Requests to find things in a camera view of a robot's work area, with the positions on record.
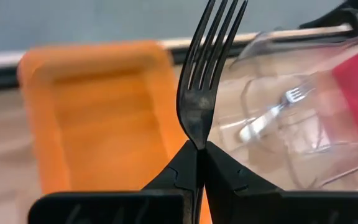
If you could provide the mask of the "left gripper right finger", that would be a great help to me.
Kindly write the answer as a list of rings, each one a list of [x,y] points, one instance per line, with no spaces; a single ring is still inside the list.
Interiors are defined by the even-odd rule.
[[[212,142],[205,188],[213,224],[358,224],[358,192],[284,191]]]

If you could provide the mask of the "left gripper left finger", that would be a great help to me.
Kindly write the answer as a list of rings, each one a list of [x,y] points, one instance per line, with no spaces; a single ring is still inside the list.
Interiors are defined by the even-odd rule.
[[[48,194],[31,206],[28,224],[193,224],[196,163],[187,141],[142,190]]]

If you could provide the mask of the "white-handled silver fork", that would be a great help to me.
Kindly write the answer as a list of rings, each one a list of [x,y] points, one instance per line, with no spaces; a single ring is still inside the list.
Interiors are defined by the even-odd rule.
[[[247,142],[259,135],[284,109],[304,100],[313,89],[314,87],[309,84],[302,84],[284,92],[275,106],[270,107],[267,112],[247,123],[239,131],[240,140]]]

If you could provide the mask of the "black fork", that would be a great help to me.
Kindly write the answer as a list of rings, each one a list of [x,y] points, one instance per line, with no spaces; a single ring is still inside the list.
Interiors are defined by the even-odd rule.
[[[198,163],[211,130],[219,81],[229,50],[245,13],[248,0],[209,0],[185,57],[177,88],[177,116],[188,140],[170,168],[175,187],[185,191],[183,224],[198,222],[203,183]]]

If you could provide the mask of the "clear plastic bin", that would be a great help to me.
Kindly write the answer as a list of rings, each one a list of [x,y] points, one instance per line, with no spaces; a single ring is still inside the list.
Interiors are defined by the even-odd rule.
[[[259,33],[222,75],[210,140],[286,190],[358,190],[358,142],[330,141],[316,109],[316,74],[358,54],[358,37],[337,43],[277,43]],[[314,89],[259,135],[239,131],[302,84]]]

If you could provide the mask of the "orange plastic bin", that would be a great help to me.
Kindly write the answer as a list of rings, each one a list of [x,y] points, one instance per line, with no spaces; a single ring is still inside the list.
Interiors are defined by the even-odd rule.
[[[17,68],[43,196],[142,190],[188,138],[158,42],[42,47]],[[198,222],[212,224],[203,191]]]

